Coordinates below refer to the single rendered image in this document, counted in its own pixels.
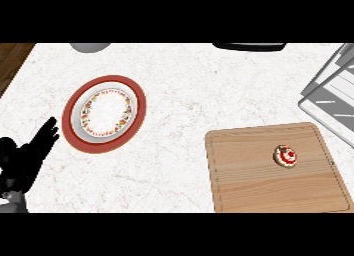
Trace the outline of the pale disc with red marks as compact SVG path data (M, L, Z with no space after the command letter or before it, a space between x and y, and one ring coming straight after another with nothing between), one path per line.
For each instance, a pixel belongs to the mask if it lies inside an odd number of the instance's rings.
M294 168L299 162L297 153L288 145L275 148L274 159L284 168Z

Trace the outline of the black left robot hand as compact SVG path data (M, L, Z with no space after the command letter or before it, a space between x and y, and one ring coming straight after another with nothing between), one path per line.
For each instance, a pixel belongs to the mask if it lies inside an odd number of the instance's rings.
M6 198L12 191L23 194L30 191L58 139L55 117L46 121L33 140L23 146L11 137L0 138L0 198Z

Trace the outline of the red round placemat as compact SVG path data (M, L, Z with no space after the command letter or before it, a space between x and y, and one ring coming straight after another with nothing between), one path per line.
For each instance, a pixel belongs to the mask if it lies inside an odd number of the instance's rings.
M96 87L98 85L102 85L105 82L119 82L133 90L138 98L138 114L135 116L133 124L130 125L129 129L125 131L125 134L119 138L104 143L92 143L92 142L88 142L85 139L82 139L80 136L77 135L77 132L74 131L73 119L71 119L73 109L77 105L77 101L82 98L83 94L94 87ZM108 75L108 76L95 78L76 91L65 106L65 110L63 114L63 132L64 132L67 141L70 142L71 146L77 150L86 153L91 153L91 154L107 153L116 150L117 148L120 148L130 141L130 139L133 138L133 136L136 135L142 127L145 116L147 116L147 96L139 84L129 77L125 77L122 75Z

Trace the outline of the grey round object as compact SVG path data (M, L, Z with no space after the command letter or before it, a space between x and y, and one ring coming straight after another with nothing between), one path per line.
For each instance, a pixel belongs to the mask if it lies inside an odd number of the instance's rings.
M71 47L82 53L96 53L110 46L110 43L73 43Z

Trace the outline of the black flat appliance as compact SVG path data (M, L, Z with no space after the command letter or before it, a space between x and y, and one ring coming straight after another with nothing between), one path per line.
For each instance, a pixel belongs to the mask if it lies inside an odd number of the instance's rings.
M285 43L215 43L215 46L221 49L253 51L253 52L274 52L281 51Z

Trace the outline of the wooden cutting board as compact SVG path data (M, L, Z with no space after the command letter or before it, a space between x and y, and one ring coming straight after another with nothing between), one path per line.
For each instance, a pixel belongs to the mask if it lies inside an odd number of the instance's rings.
M311 122L218 130L206 136L215 209L219 212L354 211L325 140ZM294 168L274 159L288 145Z

